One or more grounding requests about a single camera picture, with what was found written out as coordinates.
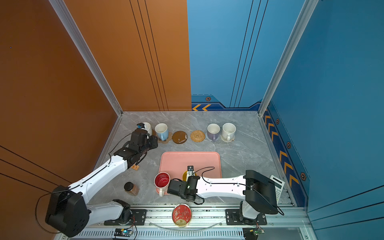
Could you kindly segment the yellow mug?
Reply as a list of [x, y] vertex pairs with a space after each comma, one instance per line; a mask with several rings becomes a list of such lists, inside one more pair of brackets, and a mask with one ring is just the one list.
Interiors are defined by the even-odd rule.
[[183, 176], [182, 176], [182, 180], [183, 181], [188, 181], [188, 178], [190, 177], [190, 176], [196, 176], [197, 174], [194, 172], [194, 171], [185, 171], [184, 173], [183, 173]]

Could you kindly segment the cream mug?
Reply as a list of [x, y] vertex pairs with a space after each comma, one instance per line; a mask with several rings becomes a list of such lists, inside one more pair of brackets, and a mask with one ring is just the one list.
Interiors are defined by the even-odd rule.
[[144, 129], [148, 132], [149, 136], [153, 135], [152, 126], [150, 123], [144, 122]]

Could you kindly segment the light blue mug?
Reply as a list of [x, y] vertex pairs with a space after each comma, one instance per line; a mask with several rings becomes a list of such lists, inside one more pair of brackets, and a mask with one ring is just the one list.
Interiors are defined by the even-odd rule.
[[166, 141], [169, 137], [168, 126], [164, 123], [159, 123], [155, 126], [155, 132], [161, 141]]

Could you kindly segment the paw print cork coaster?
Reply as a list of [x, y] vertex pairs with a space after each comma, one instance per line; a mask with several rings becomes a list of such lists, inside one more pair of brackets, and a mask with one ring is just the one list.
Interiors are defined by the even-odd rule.
[[165, 141], [162, 141], [161, 138], [158, 138], [158, 142], [162, 144], [167, 144], [170, 140], [172, 140], [173, 133], [169, 132], [168, 138]]

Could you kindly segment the glossy dark brown coaster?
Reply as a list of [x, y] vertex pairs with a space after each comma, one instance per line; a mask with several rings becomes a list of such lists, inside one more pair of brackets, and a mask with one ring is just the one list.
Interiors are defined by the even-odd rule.
[[176, 144], [183, 144], [187, 141], [188, 135], [184, 131], [177, 131], [173, 133], [172, 140]]

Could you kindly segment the woven rattan coaster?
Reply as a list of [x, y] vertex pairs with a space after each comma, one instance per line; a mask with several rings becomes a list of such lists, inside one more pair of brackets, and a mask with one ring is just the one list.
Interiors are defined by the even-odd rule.
[[206, 135], [203, 131], [196, 130], [190, 134], [190, 138], [193, 142], [200, 143], [206, 138]]

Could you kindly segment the white zigzag woven coaster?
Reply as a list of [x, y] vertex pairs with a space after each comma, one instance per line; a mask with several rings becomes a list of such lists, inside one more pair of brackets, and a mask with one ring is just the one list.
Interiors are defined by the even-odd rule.
[[221, 140], [226, 142], [226, 143], [230, 143], [232, 141], [235, 140], [235, 136], [220, 136]]

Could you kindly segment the purple mug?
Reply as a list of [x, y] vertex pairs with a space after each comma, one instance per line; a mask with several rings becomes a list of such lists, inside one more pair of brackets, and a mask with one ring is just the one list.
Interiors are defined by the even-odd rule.
[[219, 140], [221, 128], [217, 124], [209, 124], [207, 127], [207, 136], [208, 139], [212, 142], [216, 142]]

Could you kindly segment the white mug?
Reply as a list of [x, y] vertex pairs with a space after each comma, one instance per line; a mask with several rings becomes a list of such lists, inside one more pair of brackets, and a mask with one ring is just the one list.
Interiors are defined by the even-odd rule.
[[225, 123], [222, 127], [221, 136], [235, 136], [236, 126], [232, 123]]

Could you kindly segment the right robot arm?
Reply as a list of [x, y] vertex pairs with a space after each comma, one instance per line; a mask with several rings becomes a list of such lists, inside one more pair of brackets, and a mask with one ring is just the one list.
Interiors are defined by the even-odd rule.
[[203, 201], [212, 197], [236, 198], [241, 200], [239, 221], [244, 225], [265, 225], [261, 219], [265, 215], [284, 213], [278, 201], [285, 183], [275, 177], [269, 178], [253, 170], [245, 175], [212, 179], [204, 176], [190, 176], [186, 181], [170, 180], [167, 193], [188, 202]]

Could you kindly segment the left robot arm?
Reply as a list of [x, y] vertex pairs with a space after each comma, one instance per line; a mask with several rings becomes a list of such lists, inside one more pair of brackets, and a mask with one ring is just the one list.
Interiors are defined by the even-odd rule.
[[90, 200], [119, 174], [140, 163], [149, 150], [158, 147], [158, 137], [145, 129], [135, 129], [131, 139], [114, 152], [108, 161], [86, 177], [64, 187], [58, 186], [50, 194], [45, 222], [69, 238], [85, 227], [112, 221], [125, 225], [131, 220], [131, 206], [123, 200], [90, 204]]

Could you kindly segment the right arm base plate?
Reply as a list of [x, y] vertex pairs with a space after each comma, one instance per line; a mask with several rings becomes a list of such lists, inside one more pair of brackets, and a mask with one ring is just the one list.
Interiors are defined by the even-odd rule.
[[249, 226], [266, 226], [267, 218], [265, 214], [259, 213], [256, 219], [241, 218], [239, 209], [226, 209], [226, 223], [228, 226], [234, 225], [249, 225]]

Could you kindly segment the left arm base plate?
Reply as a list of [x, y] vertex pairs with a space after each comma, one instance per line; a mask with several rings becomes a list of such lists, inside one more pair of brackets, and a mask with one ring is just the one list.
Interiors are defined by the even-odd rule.
[[116, 220], [104, 221], [105, 226], [143, 226], [145, 224], [147, 210], [123, 210], [122, 214]]

